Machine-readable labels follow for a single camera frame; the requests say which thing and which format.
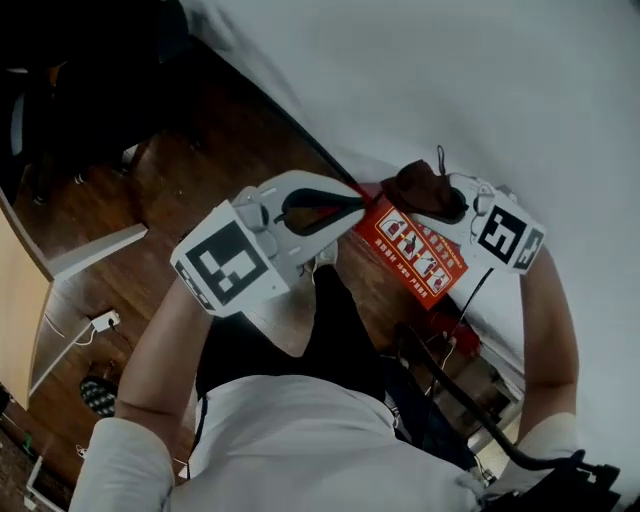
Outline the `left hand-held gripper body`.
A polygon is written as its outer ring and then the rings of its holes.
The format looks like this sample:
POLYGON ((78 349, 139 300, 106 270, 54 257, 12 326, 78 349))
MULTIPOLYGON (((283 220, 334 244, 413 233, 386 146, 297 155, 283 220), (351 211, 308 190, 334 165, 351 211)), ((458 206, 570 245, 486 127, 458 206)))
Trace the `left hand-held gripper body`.
POLYGON ((211 316, 225 318, 287 293, 303 275, 299 247, 275 232, 284 225, 289 198, 269 207, 274 187, 247 187, 225 200, 175 247, 170 263, 211 316))

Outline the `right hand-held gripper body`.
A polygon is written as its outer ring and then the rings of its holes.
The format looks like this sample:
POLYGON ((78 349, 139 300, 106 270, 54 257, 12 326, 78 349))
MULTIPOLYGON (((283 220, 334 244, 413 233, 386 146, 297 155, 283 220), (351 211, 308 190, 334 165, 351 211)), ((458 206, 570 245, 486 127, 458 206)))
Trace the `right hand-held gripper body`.
POLYGON ((523 209, 506 186, 471 178, 467 265, 524 275, 538 255, 546 229, 523 209))

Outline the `brown cloth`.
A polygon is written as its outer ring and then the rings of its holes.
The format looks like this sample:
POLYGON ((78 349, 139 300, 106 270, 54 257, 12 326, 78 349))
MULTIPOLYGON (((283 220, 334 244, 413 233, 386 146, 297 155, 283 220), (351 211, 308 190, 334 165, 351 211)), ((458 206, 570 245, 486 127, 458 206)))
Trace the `brown cloth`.
POLYGON ((437 146, 437 171, 424 160, 407 164, 381 182, 385 197, 405 214, 418 214, 448 224, 457 223, 468 209, 464 195, 454 188, 445 168, 445 152, 437 146))

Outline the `red fire extinguisher instruction sign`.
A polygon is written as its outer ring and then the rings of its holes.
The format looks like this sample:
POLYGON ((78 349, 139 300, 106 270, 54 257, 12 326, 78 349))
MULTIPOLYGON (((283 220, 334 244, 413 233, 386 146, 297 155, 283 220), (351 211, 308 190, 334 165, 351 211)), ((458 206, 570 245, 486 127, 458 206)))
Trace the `red fire extinguisher instruction sign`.
POLYGON ((380 185, 350 188, 363 207, 363 218, 351 228, 350 237, 424 308, 435 306, 468 270, 458 246, 400 212, 380 185))

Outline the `person's left forearm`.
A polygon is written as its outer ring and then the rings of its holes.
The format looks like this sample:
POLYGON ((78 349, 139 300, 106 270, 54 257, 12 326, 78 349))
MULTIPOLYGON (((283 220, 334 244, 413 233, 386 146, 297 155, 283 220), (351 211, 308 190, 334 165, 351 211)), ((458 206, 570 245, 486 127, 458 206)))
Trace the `person's left forearm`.
POLYGON ((173 449, 212 320, 175 280, 127 362, 115 416, 147 428, 173 449))

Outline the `person's right forearm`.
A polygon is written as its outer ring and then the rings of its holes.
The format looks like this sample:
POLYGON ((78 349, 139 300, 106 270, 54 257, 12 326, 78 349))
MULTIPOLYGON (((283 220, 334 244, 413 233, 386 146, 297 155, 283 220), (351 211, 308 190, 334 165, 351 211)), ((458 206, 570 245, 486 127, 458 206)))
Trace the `person's right forearm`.
POLYGON ((520 277, 524 401, 518 438, 547 418, 576 413, 578 345, 555 262, 543 246, 520 277))

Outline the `red fire extinguisher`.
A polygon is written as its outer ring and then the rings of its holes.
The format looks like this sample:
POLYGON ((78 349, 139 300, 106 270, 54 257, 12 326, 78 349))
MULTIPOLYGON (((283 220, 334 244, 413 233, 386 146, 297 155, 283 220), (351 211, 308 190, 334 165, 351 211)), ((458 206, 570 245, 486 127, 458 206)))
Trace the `red fire extinguisher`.
POLYGON ((476 357, 480 350, 480 338, 464 319, 452 313, 438 311, 433 314, 431 327, 455 342, 456 350, 465 357, 476 357))

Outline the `person's white shoe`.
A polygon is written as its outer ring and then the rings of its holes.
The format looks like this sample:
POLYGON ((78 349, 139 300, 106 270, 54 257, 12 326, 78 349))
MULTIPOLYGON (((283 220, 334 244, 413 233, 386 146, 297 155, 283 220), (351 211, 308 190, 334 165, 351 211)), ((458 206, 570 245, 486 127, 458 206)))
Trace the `person's white shoe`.
POLYGON ((300 274, 313 274, 318 268, 326 265, 334 266, 338 257, 338 241, 334 240, 330 245, 325 247, 312 260, 306 262, 301 267, 300 274))

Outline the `person's black trousers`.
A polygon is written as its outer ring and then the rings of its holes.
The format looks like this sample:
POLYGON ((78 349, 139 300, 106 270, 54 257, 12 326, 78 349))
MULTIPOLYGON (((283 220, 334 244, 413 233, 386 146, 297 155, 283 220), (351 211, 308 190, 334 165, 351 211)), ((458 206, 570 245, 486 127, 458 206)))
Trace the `person's black trousers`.
POLYGON ((376 351, 336 269, 321 266, 313 278, 316 311, 303 355, 284 352, 242 313, 215 318, 197 369, 200 397, 236 379, 260 375, 313 377, 379 401, 387 391, 421 392, 406 368, 376 351))

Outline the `white power strip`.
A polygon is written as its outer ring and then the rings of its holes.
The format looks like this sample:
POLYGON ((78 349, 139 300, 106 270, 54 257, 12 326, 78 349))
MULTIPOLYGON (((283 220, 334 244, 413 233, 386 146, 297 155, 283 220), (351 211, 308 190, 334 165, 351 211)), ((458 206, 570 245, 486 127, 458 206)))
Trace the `white power strip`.
POLYGON ((91 320, 93 329, 97 333, 115 328, 120 323, 120 315, 115 310, 109 310, 91 320))

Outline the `black slipper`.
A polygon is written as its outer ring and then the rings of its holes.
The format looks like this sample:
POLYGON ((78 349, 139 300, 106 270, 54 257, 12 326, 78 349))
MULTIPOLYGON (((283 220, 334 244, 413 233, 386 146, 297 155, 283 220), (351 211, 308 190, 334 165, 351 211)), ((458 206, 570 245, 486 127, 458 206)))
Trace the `black slipper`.
POLYGON ((87 376, 80 382, 79 389, 91 411, 101 418, 114 416, 118 390, 115 384, 101 377, 87 376))

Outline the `person's white shirt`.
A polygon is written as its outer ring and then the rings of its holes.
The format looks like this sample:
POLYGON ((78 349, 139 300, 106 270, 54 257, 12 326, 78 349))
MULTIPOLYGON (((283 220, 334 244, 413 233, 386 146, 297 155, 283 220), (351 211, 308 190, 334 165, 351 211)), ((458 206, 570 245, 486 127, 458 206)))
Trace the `person's white shirt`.
POLYGON ((99 421, 69 512, 478 512, 543 473, 509 464, 483 487, 398 440, 381 402, 306 376, 253 376, 207 396, 189 481, 164 443, 130 421, 99 421))

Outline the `light wooden desk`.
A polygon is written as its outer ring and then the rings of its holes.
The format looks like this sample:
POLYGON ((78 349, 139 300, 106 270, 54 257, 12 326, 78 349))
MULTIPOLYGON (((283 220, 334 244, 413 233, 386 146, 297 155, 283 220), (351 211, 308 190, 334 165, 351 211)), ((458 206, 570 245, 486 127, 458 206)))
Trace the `light wooden desk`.
POLYGON ((139 223, 54 259, 34 243, 0 190, 0 384, 23 408, 32 382, 40 329, 54 285, 142 239, 139 223))

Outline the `black office chair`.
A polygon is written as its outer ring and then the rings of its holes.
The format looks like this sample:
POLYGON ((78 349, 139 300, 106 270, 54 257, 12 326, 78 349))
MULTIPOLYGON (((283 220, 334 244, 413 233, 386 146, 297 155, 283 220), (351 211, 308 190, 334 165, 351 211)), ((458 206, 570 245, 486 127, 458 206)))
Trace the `black office chair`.
POLYGON ((0 0, 0 191, 119 168, 179 119, 191 48, 180 0, 0 0))

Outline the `black chest box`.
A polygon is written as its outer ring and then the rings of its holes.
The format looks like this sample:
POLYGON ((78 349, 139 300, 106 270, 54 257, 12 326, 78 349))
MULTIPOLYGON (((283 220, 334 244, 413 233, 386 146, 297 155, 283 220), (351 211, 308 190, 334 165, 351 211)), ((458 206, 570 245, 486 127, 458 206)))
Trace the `black chest box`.
POLYGON ((546 478, 545 485, 556 512, 613 512, 621 495, 613 485, 621 470, 609 464, 584 461, 586 452, 578 450, 546 478))

